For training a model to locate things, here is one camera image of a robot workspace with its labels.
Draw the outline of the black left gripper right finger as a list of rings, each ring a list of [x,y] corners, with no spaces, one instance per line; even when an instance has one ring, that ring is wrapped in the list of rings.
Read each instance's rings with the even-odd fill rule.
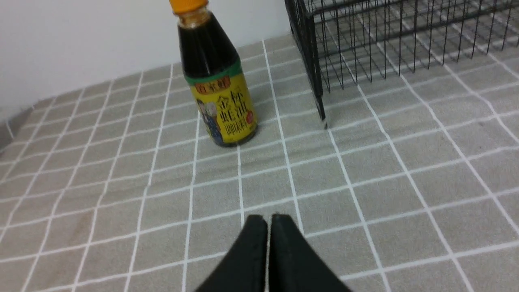
[[[351,291],[312,249],[289,215],[273,214],[270,230],[269,291]]]

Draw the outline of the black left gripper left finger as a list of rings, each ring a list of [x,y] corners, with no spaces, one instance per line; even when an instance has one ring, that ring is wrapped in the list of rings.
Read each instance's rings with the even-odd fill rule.
[[[249,215],[221,262],[197,292],[263,292],[265,290],[268,225],[261,215]]]

